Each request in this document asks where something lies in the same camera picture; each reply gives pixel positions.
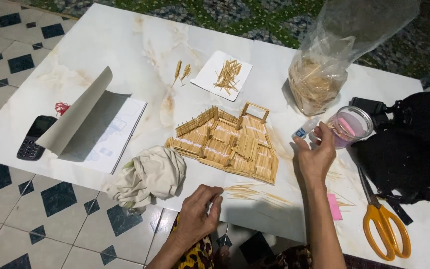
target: orange scissors handle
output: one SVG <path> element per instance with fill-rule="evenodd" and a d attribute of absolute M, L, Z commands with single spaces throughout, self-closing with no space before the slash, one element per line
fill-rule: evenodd
<path fill-rule="evenodd" d="M 389 219 L 394 221 L 397 228 L 399 229 L 399 232 L 401 233 L 403 245 L 402 252 L 399 250 L 397 245 L 396 237 L 394 236 L 394 231 L 391 227 Z M 373 235 L 371 234 L 369 227 L 369 222 L 371 220 L 374 222 L 379 236 L 386 247 L 387 254 L 384 254 L 381 251 L 373 239 Z M 396 256 L 401 258 L 409 258 L 409 256 L 411 256 L 411 241 L 409 240 L 406 227 L 404 227 L 404 224 L 396 215 L 388 211 L 384 206 L 381 205 L 379 209 L 371 204 L 367 206 L 367 212 L 363 219 L 363 229 L 369 245 L 379 257 L 387 261 L 391 261 L 394 260 Z"/>

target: person's left hand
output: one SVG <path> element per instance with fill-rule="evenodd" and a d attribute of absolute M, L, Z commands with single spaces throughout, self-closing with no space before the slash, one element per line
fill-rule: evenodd
<path fill-rule="evenodd" d="M 186 250 L 204 236 L 215 231 L 220 218 L 223 197 L 221 187 L 209 187 L 201 184 L 195 192 L 183 200 L 182 210 L 174 235 L 176 242 Z M 208 202 L 212 202 L 207 214 Z"/>

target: hand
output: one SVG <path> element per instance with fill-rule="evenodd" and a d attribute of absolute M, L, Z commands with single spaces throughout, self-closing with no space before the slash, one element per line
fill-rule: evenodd
<path fill-rule="evenodd" d="M 326 175 L 336 158 L 334 136 L 329 127 L 323 122 L 320 122 L 319 126 L 314 128 L 313 133 L 317 138 L 321 139 L 315 142 L 319 147 L 314 150 L 311 150 L 303 139 L 294 138 L 298 146 L 300 170 L 308 188 L 326 188 Z"/>
<path fill-rule="evenodd" d="M 209 187 L 201 184 L 195 192 L 183 200 L 177 229 L 174 234 L 186 250 L 204 236 L 215 231 L 220 218 L 223 197 L 221 187 Z M 207 214 L 208 202 L 212 202 Z"/>

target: phone screen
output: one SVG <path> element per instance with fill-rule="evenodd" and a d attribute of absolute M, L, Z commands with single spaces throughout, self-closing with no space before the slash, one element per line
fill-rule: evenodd
<path fill-rule="evenodd" d="M 28 131 L 28 136 L 41 137 L 51 124 L 50 118 L 37 117 Z"/>

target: scissors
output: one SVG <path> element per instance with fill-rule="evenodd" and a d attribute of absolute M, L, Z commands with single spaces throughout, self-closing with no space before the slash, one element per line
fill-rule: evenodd
<path fill-rule="evenodd" d="M 396 256 L 401 258 L 409 258 L 411 255 L 411 241 L 409 240 L 406 227 L 396 215 L 388 211 L 383 205 L 379 203 L 377 197 L 374 195 L 373 190 L 371 189 L 371 186 L 369 186 L 369 183 L 367 182 L 366 175 L 359 166 L 358 172 L 368 202 L 367 212 L 363 219 L 363 230 L 369 245 L 379 257 L 387 261 L 394 260 Z M 399 250 L 399 246 L 397 245 L 396 237 L 394 236 L 389 219 L 394 221 L 397 229 L 399 229 L 399 232 L 401 233 L 403 245 L 402 252 Z M 381 240 L 387 249 L 387 254 L 384 254 L 381 249 L 379 249 L 373 239 L 373 235 L 371 234 L 369 227 L 369 222 L 371 220 L 374 222 L 377 232 L 379 233 L 379 236 L 381 237 Z"/>

